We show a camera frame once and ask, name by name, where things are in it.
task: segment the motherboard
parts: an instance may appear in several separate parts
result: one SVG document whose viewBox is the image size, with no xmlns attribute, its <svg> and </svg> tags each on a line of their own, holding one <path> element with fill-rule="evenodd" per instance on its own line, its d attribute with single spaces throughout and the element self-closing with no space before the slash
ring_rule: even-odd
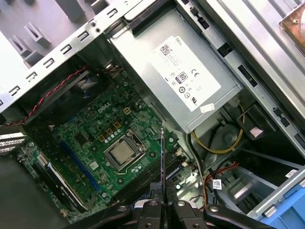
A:
<svg viewBox="0 0 305 229">
<path fill-rule="evenodd" d="M 25 126 L 31 141 L 18 160 L 73 223 L 113 204 L 132 204 L 160 181 L 161 127 L 121 74 L 68 122 Z M 174 177 L 185 158 L 171 134 L 164 136 L 166 174 Z"/>
</svg>

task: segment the cpu fan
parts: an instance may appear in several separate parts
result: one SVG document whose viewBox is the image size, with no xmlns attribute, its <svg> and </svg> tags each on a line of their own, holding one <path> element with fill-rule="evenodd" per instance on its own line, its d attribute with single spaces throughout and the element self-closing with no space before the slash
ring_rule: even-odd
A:
<svg viewBox="0 0 305 229">
<path fill-rule="evenodd" d="M 95 73 L 85 71 L 48 97 L 31 120 L 37 117 L 40 124 L 63 124 L 101 94 L 107 85 L 106 77 L 101 80 Z"/>
</svg>

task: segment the white sticker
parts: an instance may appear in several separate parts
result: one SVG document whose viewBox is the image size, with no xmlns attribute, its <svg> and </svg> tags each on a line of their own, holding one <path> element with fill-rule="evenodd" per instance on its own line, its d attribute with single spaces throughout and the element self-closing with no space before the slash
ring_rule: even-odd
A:
<svg viewBox="0 0 305 229">
<path fill-rule="evenodd" d="M 285 177 L 290 178 L 290 177 L 292 177 L 296 172 L 297 172 L 297 170 L 293 169 L 293 170 L 291 170 L 289 173 L 287 173 L 287 175 L 286 175 Z"/>
<path fill-rule="evenodd" d="M 200 107 L 200 111 L 202 114 L 209 112 L 209 111 L 213 111 L 213 110 L 215 110 L 214 104 L 207 104 L 205 106 Z"/>
<path fill-rule="evenodd" d="M 258 137 L 263 131 L 258 128 L 254 127 L 252 130 L 250 130 L 250 133 L 253 135 L 253 137 Z"/>
<path fill-rule="evenodd" d="M 98 168 L 98 164 L 96 163 L 96 161 L 93 161 L 91 164 L 90 164 L 90 167 L 92 168 L 92 170 L 96 170 Z"/>
<path fill-rule="evenodd" d="M 213 180 L 213 189 L 221 190 L 221 180 L 220 179 L 214 179 Z"/>
<path fill-rule="evenodd" d="M 179 36 L 159 45 L 152 53 L 151 63 L 191 111 L 221 88 Z"/>
</svg>

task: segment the chipset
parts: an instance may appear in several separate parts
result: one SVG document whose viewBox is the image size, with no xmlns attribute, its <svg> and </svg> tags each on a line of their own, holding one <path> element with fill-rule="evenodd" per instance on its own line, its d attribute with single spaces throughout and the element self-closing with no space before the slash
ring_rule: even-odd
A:
<svg viewBox="0 0 305 229">
<path fill-rule="evenodd" d="M 126 174 L 128 166 L 143 157 L 146 151 L 146 146 L 138 136 L 132 130 L 128 130 L 125 135 L 107 148 L 104 154 L 118 174 Z"/>
<path fill-rule="evenodd" d="M 88 142 L 88 140 L 82 133 L 78 133 L 77 135 L 75 135 L 74 139 L 76 140 L 76 142 L 78 144 L 80 144 L 80 146 L 83 146 L 84 144 L 86 144 Z"/>
</svg>

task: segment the barcode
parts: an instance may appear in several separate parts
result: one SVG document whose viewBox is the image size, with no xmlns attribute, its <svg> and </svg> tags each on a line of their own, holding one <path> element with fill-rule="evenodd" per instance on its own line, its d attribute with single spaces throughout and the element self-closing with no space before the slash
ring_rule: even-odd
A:
<svg viewBox="0 0 305 229">
<path fill-rule="evenodd" d="M 167 56 L 168 54 L 171 53 L 171 48 L 168 44 L 165 44 L 161 49 L 160 51 L 164 54 L 164 56 Z"/>
<path fill-rule="evenodd" d="M 222 189 L 222 183 L 220 179 L 213 180 L 213 189 L 218 189 L 218 190 Z"/>
<path fill-rule="evenodd" d="M 293 170 L 291 170 L 285 177 L 290 178 L 290 177 L 292 177 L 296 172 L 297 172 L 297 170 L 293 169 Z"/>
</svg>

